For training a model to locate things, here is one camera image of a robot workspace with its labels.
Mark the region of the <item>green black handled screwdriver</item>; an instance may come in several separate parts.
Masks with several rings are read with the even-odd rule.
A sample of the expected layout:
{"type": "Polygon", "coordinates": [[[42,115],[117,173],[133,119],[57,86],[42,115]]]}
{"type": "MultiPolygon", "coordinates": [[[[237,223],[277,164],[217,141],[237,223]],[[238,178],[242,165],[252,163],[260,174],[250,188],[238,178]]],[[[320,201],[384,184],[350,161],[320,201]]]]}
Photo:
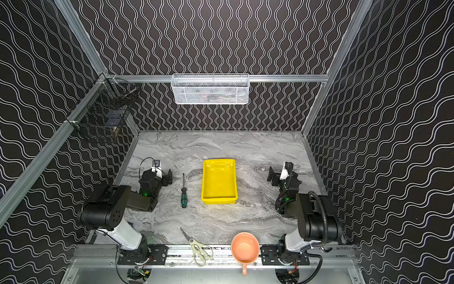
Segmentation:
{"type": "Polygon", "coordinates": [[[183,187],[181,189],[181,206],[182,208],[186,208],[188,206],[188,195],[187,195],[187,188],[186,188],[186,175],[183,174],[183,187]]]}

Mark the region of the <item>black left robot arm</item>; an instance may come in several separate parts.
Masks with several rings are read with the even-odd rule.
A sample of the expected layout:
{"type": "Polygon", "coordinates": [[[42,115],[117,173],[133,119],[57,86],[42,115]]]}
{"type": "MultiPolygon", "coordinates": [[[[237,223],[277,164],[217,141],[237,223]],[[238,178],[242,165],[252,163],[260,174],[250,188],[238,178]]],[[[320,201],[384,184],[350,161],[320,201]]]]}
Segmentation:
{"type": "Polygon", "coordinates": [[[143,172],[139,183],[138,192],[127,185],[98,188],[84,202],[78,217],[83,226],[99,231],[116,242],[118,265],[164,265],[169,248],[148,244],[146,236],[126,221],[124,213],[126,209],[154,211],[162,187],[173,183],[173,173],[153,167],[143,172]]]}

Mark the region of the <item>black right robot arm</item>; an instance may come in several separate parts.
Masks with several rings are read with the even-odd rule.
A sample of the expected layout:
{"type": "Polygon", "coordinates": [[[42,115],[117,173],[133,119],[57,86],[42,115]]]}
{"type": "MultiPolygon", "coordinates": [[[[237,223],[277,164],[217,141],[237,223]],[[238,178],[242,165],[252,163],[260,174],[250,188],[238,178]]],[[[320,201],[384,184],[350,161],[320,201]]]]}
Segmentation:
{"type": "Polygon", "coordinates": [[[332,250],[332,243],[342,244],[342,226],[331,201],[326,195],[310,191],[300,193],[302,181],[293,171],[293,163],[286,162],[281,172],[269,168],[267,181],[279,189],[274,209],[282,217],[297,221],[297,228],[279,239],[276,252],[265,251],[282,265],[298,265],[308,261],[303,253],[312,249],[332,250]]]}

